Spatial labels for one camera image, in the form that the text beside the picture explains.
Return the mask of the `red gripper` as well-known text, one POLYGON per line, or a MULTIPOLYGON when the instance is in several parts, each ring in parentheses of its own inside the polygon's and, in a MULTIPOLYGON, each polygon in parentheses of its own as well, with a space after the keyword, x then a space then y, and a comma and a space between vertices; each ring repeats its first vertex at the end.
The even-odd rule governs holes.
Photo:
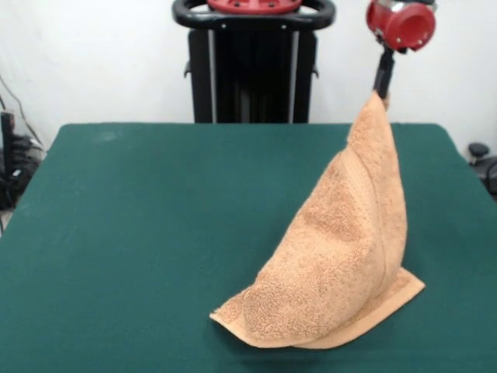
POLYGON ((373 89, 386 98, 394 69, 394 51, 417 51, 430 42, 436 29, 435 1, 370 1, 367 26, 385 47, 373 89))

